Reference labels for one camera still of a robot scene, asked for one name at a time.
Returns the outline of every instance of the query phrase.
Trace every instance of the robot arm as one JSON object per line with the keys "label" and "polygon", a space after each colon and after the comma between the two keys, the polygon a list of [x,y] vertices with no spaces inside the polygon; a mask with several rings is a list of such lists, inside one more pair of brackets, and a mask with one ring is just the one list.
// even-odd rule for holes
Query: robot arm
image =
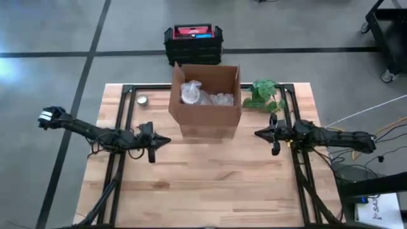
{"label": "robot arm", "polygon": [[315,146],[337,146],[352,148],[362,153],[372,153],[376,149],[374,136],[369,133],[331,131],[306,120],[296,121],[294,127],[290,129],[279,125],[277,115],[274,113],[270,116],[269,127],[254,134],[273,143],[273,155],[279,154],[279,141],[296,141],[304,149],[312,149]]}
{"label": "robot arm", "polygon": [[155,163],[155,151],[171,141],[153,131],[153,123],[147,122],[139,126],[140,133],[134,135],[129,130],[99,128],[95,125],[73,118],[62,107],[44,108],[38,118],[39,127],[64,128],[80,134],[88,140],[99,143],[106,151],[121,153],[131,149],[148,149],[150,163]]}

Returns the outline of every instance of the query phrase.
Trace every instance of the butcher block tabletop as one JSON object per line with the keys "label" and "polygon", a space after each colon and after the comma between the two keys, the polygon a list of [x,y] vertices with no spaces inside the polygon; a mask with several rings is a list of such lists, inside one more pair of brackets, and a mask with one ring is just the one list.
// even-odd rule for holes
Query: butcher block tabletop
{"label": "butcher block tabletop", "polygon": [[[319,125],[310,84],[294,86],[301,118]],[[121,88],[122,84],[106,85],[97,126],[114,127]],[[137,133],[139,124],[152,121],[154,130],[172,141],[156,152],[154,164],[148,162],[147,155],[139,160],[126,156],[116,227],[303,226],[290,149],[281,142],[280,154],[272,156],[271,146],[254,135],[268,126],[270,114],[243,108],[233,139],[184,138],[168,112],[170,90],[137,90],[137,94],[147,95],[149,105],[135,104],[132,128]],[[242,90],[242,101],[249,96]],[[284,119],[283,113],[277,115]],[[325,148],[319,151],[327,154]],[[318,195],[335,216],[339,215],[341,203],[330,168],[315,153],[309,156]],[[102,194],[108,159],[109,154],[103,151],[89,157],[75,223]],[[307,202],[311,222],[315,222],[308,194]]]}

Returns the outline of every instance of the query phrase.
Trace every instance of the open cardboard box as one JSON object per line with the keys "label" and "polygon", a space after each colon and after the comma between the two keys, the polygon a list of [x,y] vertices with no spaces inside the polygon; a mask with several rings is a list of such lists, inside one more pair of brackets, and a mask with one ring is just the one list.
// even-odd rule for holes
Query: open cardboard box
{"label": "open cardboard box", "polygon": [[[233,94],[233,106],[191,105],[181,101],[181,85],[197,80],[209,94]],[[242,114],[239,66],[175,64],[169,112],[185,137],[233,137]]]}

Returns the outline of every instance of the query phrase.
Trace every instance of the plastic bag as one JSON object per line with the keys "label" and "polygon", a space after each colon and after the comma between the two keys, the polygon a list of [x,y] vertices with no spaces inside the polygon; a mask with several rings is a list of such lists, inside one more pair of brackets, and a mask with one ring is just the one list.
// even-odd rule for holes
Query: plastic bag
{"label": "plastic bag", "polygon": [[181,85],[181,100],[185,104],[213,105],[207,92],[200,90],[202,83],[191,80]]}
{"label": "plastic bag", "polygon": [[209,95],[200,89],[201,86],[202,83],[196,80],[183,83],[181,85],[181,100],[185,104],[233,106],[232,94]]}
{"label": "plastic bag", "polygon": [[210,95],[213,103],[220,106],[233,106],[233,95],[218,93],[217,95]]}

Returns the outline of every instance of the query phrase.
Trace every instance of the potted plant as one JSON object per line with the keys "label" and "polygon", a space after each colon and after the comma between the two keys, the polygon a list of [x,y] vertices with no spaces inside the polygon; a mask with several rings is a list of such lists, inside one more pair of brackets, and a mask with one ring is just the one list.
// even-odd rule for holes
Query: potted plant
{"label": "potted plant", "polygon": [[286,105],[284,100],[277,102],[275,94],[277,93],[274,85],[277,83],[272,80],[262,79],[253,83],[249,88],[252,93],[251,98],[246,98],[243,101],[243,107],[249,109],[258,109],[269,113],[280,111]]}

